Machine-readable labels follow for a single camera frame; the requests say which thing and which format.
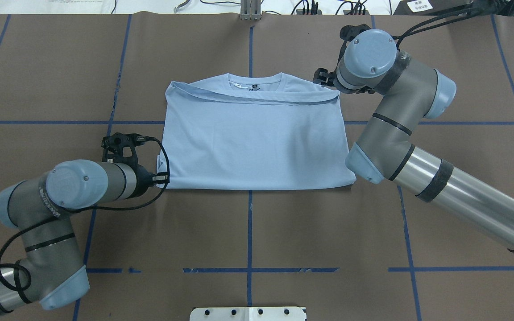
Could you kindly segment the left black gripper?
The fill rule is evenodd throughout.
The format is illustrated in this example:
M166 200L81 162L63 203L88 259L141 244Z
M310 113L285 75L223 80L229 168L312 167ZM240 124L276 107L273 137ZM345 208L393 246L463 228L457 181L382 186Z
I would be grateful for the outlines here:
M161 172L149 172L139 164L136 147L147 142L156 142L162 152L163 169ZM122 134L116 132L112 136L102 138L101 148L103 149L102 162L112 163L120 174L122 187L118 199L130 199L143 195L150 187L161 184L165 189L170 183L169 158L161 141L155 137L142 136L137 133Z

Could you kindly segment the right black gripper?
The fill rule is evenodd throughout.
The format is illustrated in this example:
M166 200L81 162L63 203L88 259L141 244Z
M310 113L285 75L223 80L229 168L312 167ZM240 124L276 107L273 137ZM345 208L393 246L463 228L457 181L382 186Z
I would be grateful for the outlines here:
M333 71L328 71L325 68L318 68L313 76L313 83L320 85L322 87L330 87L331 89L336 89L343 94L361 94L368 93L372 94L373 90L366 86L360 85L344 85L338 79L337 67L344 57L345 50L348 47L348 44L352 42L358 35L362 32L371 30L371 27L362 24L362 25L345 25L340 29L339 37L343 40L343 43L339 49L336 66Z

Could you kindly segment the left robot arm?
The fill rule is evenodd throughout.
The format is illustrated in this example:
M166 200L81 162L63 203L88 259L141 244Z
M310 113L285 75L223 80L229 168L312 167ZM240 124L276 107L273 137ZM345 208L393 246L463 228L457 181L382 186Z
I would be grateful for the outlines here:
M100 162L74 159L0 192L0 221L17 232L0 250L0 317L37 302L52 310L83 297L90 284L71 216L123 211L108 202L140 197L170 182L161 141L120 132L103 138Z

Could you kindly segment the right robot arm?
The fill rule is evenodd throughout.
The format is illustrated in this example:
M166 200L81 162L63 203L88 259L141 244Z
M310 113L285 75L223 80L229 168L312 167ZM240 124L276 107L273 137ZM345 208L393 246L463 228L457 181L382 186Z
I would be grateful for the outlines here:
M380 96L345 166L373 184L394 183L514 255L514 198L416 144L424 122L451 105L456 83L399 48L399 39L387 31L345 25L339 38L335 67L317 69L314 83L341 94Z

